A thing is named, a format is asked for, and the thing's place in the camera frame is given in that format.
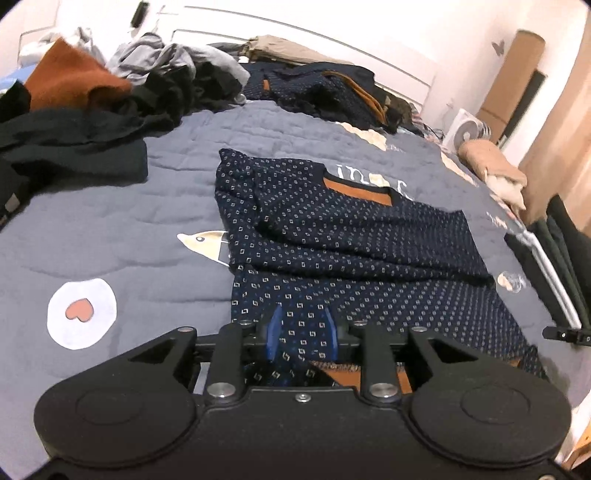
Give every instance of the pile of clothes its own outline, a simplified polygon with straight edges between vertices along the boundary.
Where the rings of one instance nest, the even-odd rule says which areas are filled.
[[[25,46],[20,63],[0,91],[0,227],[57,178],[144,181],[144,136],[196,109],[244,103],[249,78],[214,47],[165,45],[155,34],[120,46],[105,64],[82,28]]]
[[[255,37],[237,54],[251,61],[245,65],[251,78],[244,91],[250,100],[273,100],[287,111],[361,130],[394,134],[402,125],[421,135],[410,104],[378,87],[368,69],[272,35]]]
[[[546,215],[525,232],[506,234],[505,242],[556,325],[591,329],[591,239],[576,228],[560,196],[550,200]]]

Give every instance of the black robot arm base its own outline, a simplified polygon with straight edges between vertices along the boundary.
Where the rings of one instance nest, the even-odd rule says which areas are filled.
[[[242,365],[265,358],[264,318],[201,338],[180,327],[40,398],[52,460],[30,479],[574,478],[551,460],[570,407],[548,382],[431,331],[336,322],[339,359],[362,364],[359,392],[246,388]]]

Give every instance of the dark green fabric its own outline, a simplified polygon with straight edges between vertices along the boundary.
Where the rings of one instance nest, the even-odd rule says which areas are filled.
[[[589,321],[591,322],[591,314],[589,312],[589,304],[587,303],[585,296],[583,295],[583,290],[581,289],[581,285],[579,280],[577,279],[577,274],[574,272],[573,261],[570,258],[569,249],[566,246],[566,242],[564,241],[564,235],[560,230],[560,227],[556,223],[556,220],[552,218],[551,215],[548,215],[548,219],[546,220],[546,225],[548,225],[548,230],[550,231],[550,235],[554,239],[554,242],[560,249],[560,253],[562,254],[562,258],[566,263],[567,268],[569,269],[570,275],[573,277],[574,286],[577,288],[580,297],[583,299],[585,306],[587,307],[587,317],[589,317]]]
[[[552,238],[552,235],[550,235],[550,230],[548,229],[545,220],[538,220],[532,223],[529,230],[536,235],[546,256],[548,256],[550,263],[552,263],[552,266],[556,270],[558,278],[562,282],[570,300],[573,302],[574,308],[577,310],[581,325],[586,329],[591,328],[589,315],[587,313],[587,304],[579,293],[579,290],[576,287],[575,277],[570,273],[562,253],[560,252],[560,248]]]
[[[560,227],[583,297],[591,305],[591,238],[577,230],[558,195],[550,199],[546,212]]]

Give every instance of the beige towel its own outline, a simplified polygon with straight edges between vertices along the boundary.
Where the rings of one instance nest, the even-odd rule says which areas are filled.
[[[330,61],[332,63],[353,65],[350,61],[327,57],[316,50],[284,38],[274,37],[273,35],[261,35],[250,40],[248,42],[247,55],[251,60],[256,60],[257,57],[267,57],[298,65],[314,63],[315,61]]]
[[[489,140],[468,140],[464,142],[457,154],[465,160],[479,179],[486,182],[489,175],[506,177],[514,183],[527,185],[527,176],[517,167],[511,165],[503,152]]]

